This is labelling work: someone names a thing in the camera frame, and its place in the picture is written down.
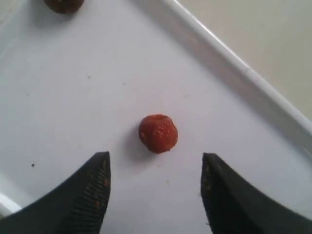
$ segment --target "red ball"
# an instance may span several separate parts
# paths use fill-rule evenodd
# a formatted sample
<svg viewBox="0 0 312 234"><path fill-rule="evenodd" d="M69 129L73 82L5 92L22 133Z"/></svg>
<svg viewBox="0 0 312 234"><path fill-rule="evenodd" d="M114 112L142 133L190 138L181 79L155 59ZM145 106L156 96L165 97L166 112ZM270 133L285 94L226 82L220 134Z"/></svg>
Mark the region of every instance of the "red ball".
<svg viewBox="0 0 312 234"><path fill-rule="evenodd" d="M170 151L178 140L178 132L172 119L164 115L145 117L138 133L142 143L156 154Z"/></svg>
<svg viewBox="0 0 312 234"><path fill-rule="evenodd" d="M44 0L44 2L56 13L72 14L81 8L84 0Z"/></svg>

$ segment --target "white surface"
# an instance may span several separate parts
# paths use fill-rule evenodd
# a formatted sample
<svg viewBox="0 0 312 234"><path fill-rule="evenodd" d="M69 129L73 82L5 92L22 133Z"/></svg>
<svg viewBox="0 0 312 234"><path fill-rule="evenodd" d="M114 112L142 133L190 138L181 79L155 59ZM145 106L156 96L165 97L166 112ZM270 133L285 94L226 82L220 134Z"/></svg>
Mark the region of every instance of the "white surface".
<svg viewBox="0 0 312 234"><path fill-rule="evenodd" d="M147 13L167 22L190 50ZM15 35L0 61L0 172L29 196L15 198L18 204L109 150L112 193L103 232L207 233L199 196L205 151L312 217L311 158L221 82L249 92L233 67L215 66L217 56L174 14L152 0L93 0L68 18L34 0L11 22L0 35ZM179 130L178 145L161 156L137 137L140 120L154 113L170 115ZM14 195L4 186L0 192Z"/></svg>
<svg viewBox="0 0 312 234"><path fill-rule="evenodd" d="M179 0L312 120L311 0Z"/></svg>

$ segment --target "white tray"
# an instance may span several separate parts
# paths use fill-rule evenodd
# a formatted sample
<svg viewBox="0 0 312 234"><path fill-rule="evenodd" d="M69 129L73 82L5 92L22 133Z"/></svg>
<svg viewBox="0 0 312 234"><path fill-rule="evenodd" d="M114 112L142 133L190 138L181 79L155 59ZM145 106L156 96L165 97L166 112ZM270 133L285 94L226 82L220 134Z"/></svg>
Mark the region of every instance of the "white tray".
<svg viewBox="0 0 312 234"><path fill-rule="evenodd" d="M5 215L109 150L103 233L209 233L203 152L312 218L310 122L177 1L87 0L71 18L21 0L1 26L0 56ZM160 156L137 136L154 113L179 130Z"/></svg>

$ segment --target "brown ball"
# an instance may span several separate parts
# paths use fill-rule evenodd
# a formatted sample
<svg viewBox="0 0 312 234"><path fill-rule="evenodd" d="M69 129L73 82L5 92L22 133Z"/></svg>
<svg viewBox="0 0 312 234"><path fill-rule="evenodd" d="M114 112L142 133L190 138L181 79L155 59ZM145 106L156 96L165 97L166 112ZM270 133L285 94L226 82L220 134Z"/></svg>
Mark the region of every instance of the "brown ball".
<svg viewBox="0 0 312 234"><path fill-rule="evenodd" d="M145 117L141 121L138 133L142 143L156 154L170 151L178 139L178 132L172 119L164 115Z"/></svg>
<svg viewBox="0 0 312 234"><path fill-rule="evenodd" d="M56 13L72 14L81 8L84 0L44 0L44 2Z"/></svg>

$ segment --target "small round ball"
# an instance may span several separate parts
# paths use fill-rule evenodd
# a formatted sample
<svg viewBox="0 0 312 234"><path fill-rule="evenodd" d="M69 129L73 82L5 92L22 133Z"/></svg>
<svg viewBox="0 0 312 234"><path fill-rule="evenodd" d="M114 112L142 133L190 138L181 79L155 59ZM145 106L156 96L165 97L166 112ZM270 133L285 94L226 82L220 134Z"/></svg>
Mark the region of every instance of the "small round ball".
<svg viewBox="0 0 312 234"><path fill-rule="evenodd" d="M72 14L81 8L84 0L44 0L44 2L56 13Z"/></svg>
<svg viewBox="0 0 312 234"><path fill-rule="evenodd" d="M140 123L138 133L142 143L155 154L170 151L178 139L172 119L164 115L145 117Z"/></svg>

